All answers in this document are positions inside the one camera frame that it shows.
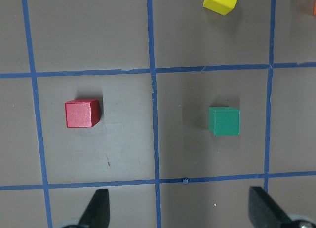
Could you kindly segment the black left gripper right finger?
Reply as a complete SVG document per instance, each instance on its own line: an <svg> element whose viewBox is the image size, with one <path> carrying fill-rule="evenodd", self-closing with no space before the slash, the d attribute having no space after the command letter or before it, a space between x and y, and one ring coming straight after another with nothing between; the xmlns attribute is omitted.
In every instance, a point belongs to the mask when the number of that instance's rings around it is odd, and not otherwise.
<svg viewBox="0 0 316 228"><path fill-rule="evenodd" d="M293 221L262 187L248 191L248 217L254 228L294 228Z"/></svg>

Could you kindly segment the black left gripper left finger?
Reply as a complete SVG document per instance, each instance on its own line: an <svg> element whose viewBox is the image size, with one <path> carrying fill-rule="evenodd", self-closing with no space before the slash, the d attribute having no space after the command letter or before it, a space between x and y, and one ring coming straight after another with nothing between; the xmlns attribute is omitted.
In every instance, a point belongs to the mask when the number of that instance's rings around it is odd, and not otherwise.
<svg viewBox="0 0 316 228"><path fill-rule="evenodd" d="M97 189L77 226L79 228L107 228L109 223L109 190Z"/></svg>

